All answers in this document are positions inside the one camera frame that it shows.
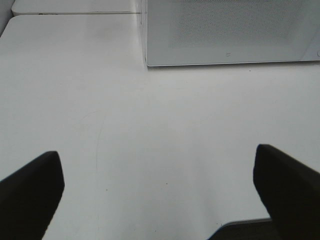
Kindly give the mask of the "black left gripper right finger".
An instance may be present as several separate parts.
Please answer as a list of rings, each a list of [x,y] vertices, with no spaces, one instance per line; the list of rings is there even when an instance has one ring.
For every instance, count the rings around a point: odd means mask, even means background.
[[[253,183],[284,240],[320,238],[320,174],[269,144],[256,149]]]

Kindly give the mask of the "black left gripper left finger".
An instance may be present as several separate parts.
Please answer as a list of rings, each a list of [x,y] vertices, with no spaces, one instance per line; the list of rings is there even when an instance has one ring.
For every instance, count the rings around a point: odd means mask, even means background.
[[[47,151],[0,182],[0,238],[41,240],[65,188],[56,151]]]

